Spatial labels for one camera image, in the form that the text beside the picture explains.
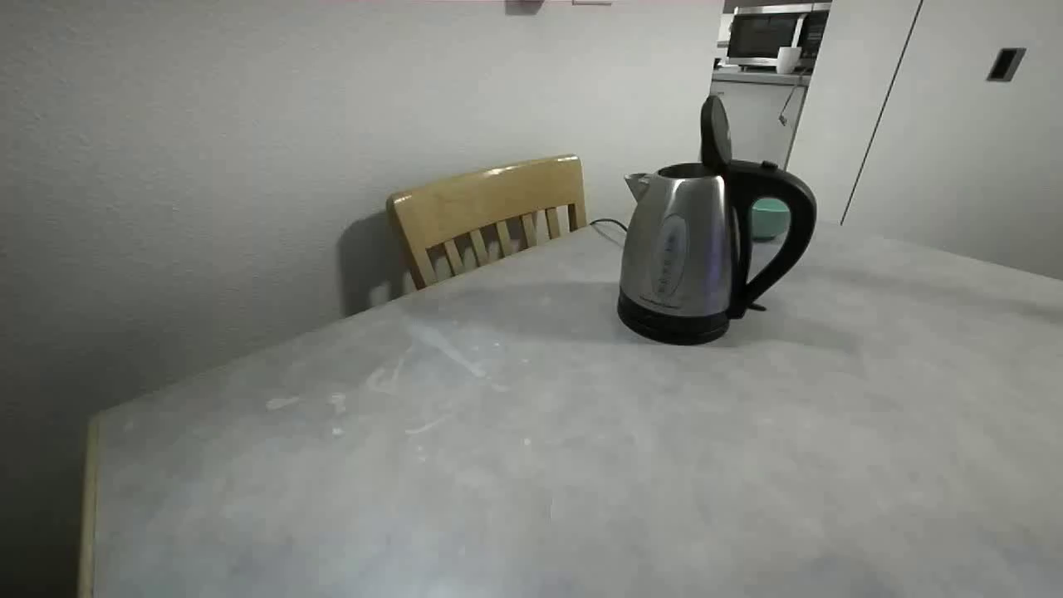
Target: chair backrest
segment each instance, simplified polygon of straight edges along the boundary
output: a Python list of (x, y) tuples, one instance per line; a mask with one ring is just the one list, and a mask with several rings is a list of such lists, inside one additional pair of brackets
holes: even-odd
[(577, 157), (552, 157), (510, 162), (455, 179), (440, 179), (405, 189), (388, 198), (388, 211), (405, 238), (405, 259), (420, 289), (447, 280), (436, 256), (448, 273), (495, 261), (500, 256), (522, 251), (545, 235), (563, 235), (585, 227), (585, 179)]

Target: white wall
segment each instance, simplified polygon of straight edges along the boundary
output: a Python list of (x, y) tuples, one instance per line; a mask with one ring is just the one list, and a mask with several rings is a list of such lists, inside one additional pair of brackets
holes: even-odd
[(69, 590), (89, 410), (392, 293), (392, 189), (574, 150), (589, 210), (690, 160), (720, 0), (9, 0), (0, 584)]
[[(852, 227), (1063, 274), (1063, 4), (927, 0)], [(1012, 83), (988, 83), (1026, 46)]]
[(788, 166), (816, 193), (823, 222), (845, 214), (916, 4), (841, 0), (831, 6)]

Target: stainless steel kettle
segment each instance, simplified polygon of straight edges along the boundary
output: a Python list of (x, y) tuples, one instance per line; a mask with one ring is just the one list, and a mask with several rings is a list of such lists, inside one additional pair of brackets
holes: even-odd
[[(757, 307), (785, 273), (794, 268), (816, 227), (812, 189), (772, 166), (732, 160), (727, 112), (719, 95), (700, 106), (700, 162), (635, 173), (639, 198), (623, 268), (617, 316), (661, 343), (711, 343), (732, 320)], [(750, 210), (782, 198), (792, 230), (779, 256), (750, 273)]]

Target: table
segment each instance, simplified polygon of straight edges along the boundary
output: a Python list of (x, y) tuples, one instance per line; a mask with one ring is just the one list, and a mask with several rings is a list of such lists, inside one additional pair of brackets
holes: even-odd
[(1063, 282), (820, 230), (715, 344), (591, 230), (97, 415), (97, 598), (1063, 590)]

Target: black handle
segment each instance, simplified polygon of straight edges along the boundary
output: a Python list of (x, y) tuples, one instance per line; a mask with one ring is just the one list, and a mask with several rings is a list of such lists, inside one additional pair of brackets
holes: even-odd
[[(742, 320), (746, 307), (757, 303), (782, 274), (794, 268), (794, 261), (804, 256), (812, 231), (816, 230), (816, 198), (813, 193), (792, 173), (779, 169), (773, 162), (742, 162), (733, 160), (727, 166), (727, 179), (733, 184), (733, 210), (742, 222), (742, 251), (737, 251), (737, 268), (733, 268), (733, 299), (732, 299), (732, 316)], [(757, 273), (757, 280), (748, 282), (750, 274), (750, 251), (754, 251), (754, 201), (757, 198), (782, 198), (792, 210), (792, 231), (779, 256)]]

